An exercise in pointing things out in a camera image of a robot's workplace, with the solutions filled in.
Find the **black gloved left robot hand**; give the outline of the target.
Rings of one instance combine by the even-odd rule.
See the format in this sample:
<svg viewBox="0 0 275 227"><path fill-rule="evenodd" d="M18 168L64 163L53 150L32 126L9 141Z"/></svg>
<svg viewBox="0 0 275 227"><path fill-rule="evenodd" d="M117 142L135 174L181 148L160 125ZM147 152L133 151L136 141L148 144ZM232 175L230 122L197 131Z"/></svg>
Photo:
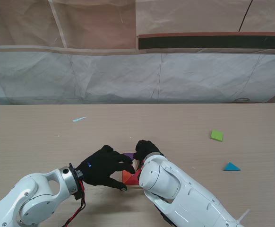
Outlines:
<svg viewBox="0 0 275 227"><path fill-rule="evenodd" d="M80 179L86 184L107 186L126 191L127 187L123 182L111 178L114 172L123 170L130 174L136 172L130 157L120 154L109 145L104 145L100 150L82 161L76 168L76 171L82 173Z"/></svg>

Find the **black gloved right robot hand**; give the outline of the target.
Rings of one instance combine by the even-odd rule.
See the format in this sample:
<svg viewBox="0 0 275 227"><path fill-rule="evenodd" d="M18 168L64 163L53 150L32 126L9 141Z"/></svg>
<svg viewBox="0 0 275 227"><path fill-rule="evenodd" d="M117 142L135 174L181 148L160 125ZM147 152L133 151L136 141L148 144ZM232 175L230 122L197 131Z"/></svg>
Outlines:
<svg viewBox="0 0 275 227"><path fill-rule="evenodd" d="M139 140L136 147L135 153L133 154L133 158L138 160L140 163L144 162L148 157L153 155L161 155L163 153L160 152L158 147L149 140Z"/></svg>

